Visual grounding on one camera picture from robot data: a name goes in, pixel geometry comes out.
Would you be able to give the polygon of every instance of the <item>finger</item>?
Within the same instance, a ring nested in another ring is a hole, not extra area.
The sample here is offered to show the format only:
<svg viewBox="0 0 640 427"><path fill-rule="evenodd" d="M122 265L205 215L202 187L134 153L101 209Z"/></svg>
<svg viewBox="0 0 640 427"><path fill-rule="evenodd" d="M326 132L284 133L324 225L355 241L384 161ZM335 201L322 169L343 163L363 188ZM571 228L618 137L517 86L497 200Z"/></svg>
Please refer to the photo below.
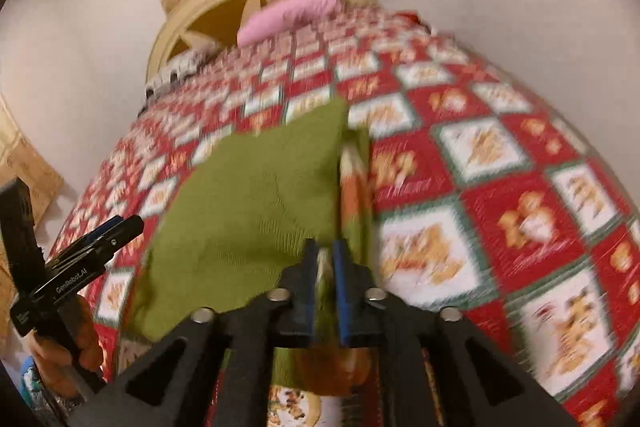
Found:
<svg viewBox="0 0 640 427"><path fill-rule="evenodd" d="M58 365L70 365L71 354L60 344L34 333L27 339L28 347L33 355Z"/></svg>
<svg viewBox="0 0 640 427"><path fill-rule="evenodd" d="M80 305L80 312L82 314L82 319L85 320L86 322L92 322L93 317L91 312L91 306L89 306L89 302L87 302L87 300L84 297L79 295L78 303Z"/></svg>
<svg viewBox="0 0 640 427"><path fill-rule="evenodd" d="M100 344L95 343L93 346L85 349L80 353L80 365L89 371L98 371L102 365L103 355Z"/></svg>
<svg viewBox="0 0 640 427"><path fill-rule="evenodd" d="M33 360L48 389L59 394L62 398L72 398L78 394L74 383L66 377L59 365L38 355L33 355Z"/></svg>
<svg viewBox="0 0 640 427"><path fill-rule="evenodd" d="M97 343L98 334L95 332L94 324L92 322L82 323L76 334L76 346L80 349L87 349Z"/></svg>

